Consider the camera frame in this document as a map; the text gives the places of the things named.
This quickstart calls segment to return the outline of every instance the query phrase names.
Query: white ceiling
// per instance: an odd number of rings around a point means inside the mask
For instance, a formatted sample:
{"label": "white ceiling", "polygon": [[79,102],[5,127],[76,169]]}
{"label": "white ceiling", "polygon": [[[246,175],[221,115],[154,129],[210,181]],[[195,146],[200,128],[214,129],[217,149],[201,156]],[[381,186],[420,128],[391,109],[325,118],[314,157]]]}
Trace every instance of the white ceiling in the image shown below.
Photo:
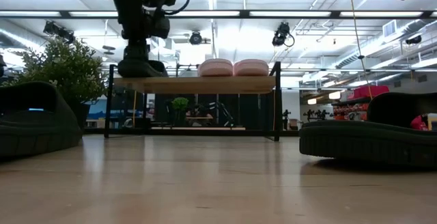
{"label": "white ceiling", "polygon": [[[114,10],[112,0],[0,0],[0,10]],[[191,0],[190,10],[241,10],[241,9],[288,9],[308,10],[315,0]],[[185,0],[177,0],[173,9],[180,7]],[[360,10],[435,10],[436,0],[354,0]],[[312,10],[351,10],[350,0],[318,0]],[[42,33],[45,20],[42,19],[10,19],[10,22],[38,36]],[[273,32],[282,20],[268,19],[218,19],[216,48],[220,58],[239,61],[256,58],[270,61],[275,48],[272,46]],[[102,45],[114,46],[115,55],[109,56],[113,61],[122,58],[125,41],[121,39],[122,28],[116,20],[109,20],[107,37],[103,20],[55,20],[59,25],[73,30],[75,35],[84,40],[99,52]],[[299,20],[288,20],[294,27]],[[339,56],[356,48],[352,20],[332,20],[326,25],[336,25],[320,43],[319,39],[326,29],[321,27],[323,20],[304,20],[293,35],[295,46],[287,58],[279,58],[287,64],[317,61],[321,56]],[[360,40],[366,40],[382,31],[381,26],[387,20],[358,20]],[[170,37],[184,38],[193,30],[200,31],[203,37],[211,38],[211,22],[209,19],[172,19]]]}

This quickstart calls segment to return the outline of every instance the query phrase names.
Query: wooden floor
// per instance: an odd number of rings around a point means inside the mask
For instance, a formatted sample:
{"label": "wooden floor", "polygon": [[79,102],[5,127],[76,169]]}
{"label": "wooden floor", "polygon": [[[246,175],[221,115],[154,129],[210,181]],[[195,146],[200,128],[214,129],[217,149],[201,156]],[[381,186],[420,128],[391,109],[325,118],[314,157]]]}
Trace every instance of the wooden floor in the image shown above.
{"label": "wooden floor", "polygon": [[0,163],[0,223],[437,223],[437,173],[300,155],[297,138],[85,137]]}

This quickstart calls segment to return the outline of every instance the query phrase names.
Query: ceiling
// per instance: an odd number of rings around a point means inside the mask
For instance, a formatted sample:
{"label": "ceiling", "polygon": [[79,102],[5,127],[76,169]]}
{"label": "ceiling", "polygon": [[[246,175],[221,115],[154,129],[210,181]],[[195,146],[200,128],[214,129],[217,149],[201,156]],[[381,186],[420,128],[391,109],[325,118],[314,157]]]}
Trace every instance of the ceiling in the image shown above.
{"label": "ceiling", "polygon": [[[115,10],[112,0],[0,0],[0,10]],[[177,0],[168,9],[177,9],[185,0]],[[354,0],[356,10],[435,10],[436,0]],[[350,0],[191,0],[188,10],[351,10]],[[47,20],[44,19],[0,19],[16,25],[35,37],[45,38],[42,33]],[[55,19],[58,25],[73,30],[78,38],[84,39],[88,45],[103,56],[103,45],[116,48],[114,55],[108,55],[108,62],[118,62],[126,45],[121,38],[122,27],[116,20],[101,19]],[[282,21],[287,21],[296,39],[289,51],[275,48],[272,45],[274,31]],[[389,20],[357,20],[360,43],[382,33],[382,26]],[[242,59],[263,59],[267,62],[282,61],[283,66],[292,64],[313,64],[317,67],[326,59],[353,51],[357,47],[353,20],[314,20],[314,19],[171,19],[169,37],[175,42],[173,50],[189,54],[202,51],[206,57],[213,53],[212,45],[201,49],[190,48],[186,43],[192,31],[200,31],[205,38],[214,38],[217,57],[240,61]],[[391,57],[393,52],[385,52],[376,56],[378,61]],[[204,58],[185,57],[183,64],[198,64]],[[177,57],[166,61],[174,66]]]}

